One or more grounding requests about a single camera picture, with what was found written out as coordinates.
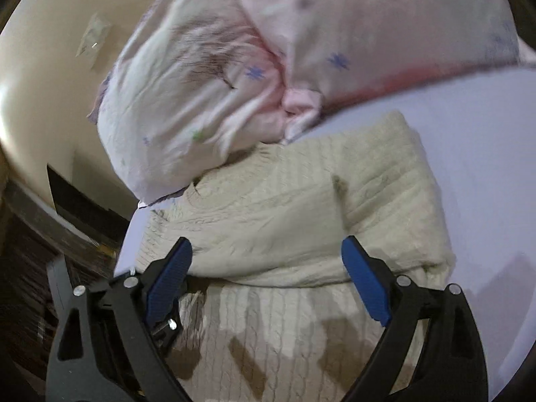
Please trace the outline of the white bed sheet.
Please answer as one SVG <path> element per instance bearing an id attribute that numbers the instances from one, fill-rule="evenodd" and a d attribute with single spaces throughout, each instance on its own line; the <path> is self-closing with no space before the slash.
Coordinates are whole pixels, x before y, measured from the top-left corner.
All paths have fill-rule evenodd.
<path id="1" fill-rule="evenodd" d="M 435 179 L 455 257 L 435 289 L 462 288 L 493 399 L 535 343 L 535 72 L 500 70 L 389 96 L 339 113 L 305 139 L 361 129 L 391 112 L 417 136 Z M 116 274 L 146 269 L 136 255 L 150 213 L 178 198 L 134 214 Z"/>

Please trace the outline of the white wall switch plate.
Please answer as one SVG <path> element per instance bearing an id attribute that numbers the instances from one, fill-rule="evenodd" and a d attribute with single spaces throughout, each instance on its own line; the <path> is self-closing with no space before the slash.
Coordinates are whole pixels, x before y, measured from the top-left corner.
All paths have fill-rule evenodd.
<path id="1" fill-rule="evenodd" d="M 102 15 L 93 14 L 83 33 L 76 57 L 95 60 L 111 30 L 112 24 Z"/>

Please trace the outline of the dark window with blinds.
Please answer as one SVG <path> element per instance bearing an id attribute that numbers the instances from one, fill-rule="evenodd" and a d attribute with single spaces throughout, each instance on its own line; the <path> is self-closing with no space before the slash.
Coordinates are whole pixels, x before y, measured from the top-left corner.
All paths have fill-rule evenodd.
<path id="1" fill-rule="evenodd" d="M 111 276 L 128 221 L 86 197 L 53 168 L 53 202 L 14 179 L 1 191 L 1 385 L 10 400 L 42 401 L 57 316 L 47 267 L 65 258 L 71 281 Z"/>

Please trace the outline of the cream cable knit sweater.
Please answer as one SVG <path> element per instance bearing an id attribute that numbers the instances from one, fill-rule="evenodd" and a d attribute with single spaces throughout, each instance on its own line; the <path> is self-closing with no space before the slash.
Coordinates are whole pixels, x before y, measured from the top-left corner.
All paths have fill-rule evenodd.
<path id="1" fill-rule="evenodd" d="M 193 247 L 169 364 L 196 401 L 338 401 L 382 335 L 343 266 L 344 238 L 428 288 L 455 257 L 436 182 L 398 112 L 288 146 L 260 144 L 151 211 L 145 269 Z"/>

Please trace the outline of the pink patterned pillow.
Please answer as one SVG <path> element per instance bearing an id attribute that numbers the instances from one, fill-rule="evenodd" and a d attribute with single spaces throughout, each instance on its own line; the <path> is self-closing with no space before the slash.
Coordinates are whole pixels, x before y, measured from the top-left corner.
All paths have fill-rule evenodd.
<path id="1" fill-rule="evenodd" d="M 90 117 L 152 203 L 323 113 L 519 60 L 508 0 L 155 0 Z"/>

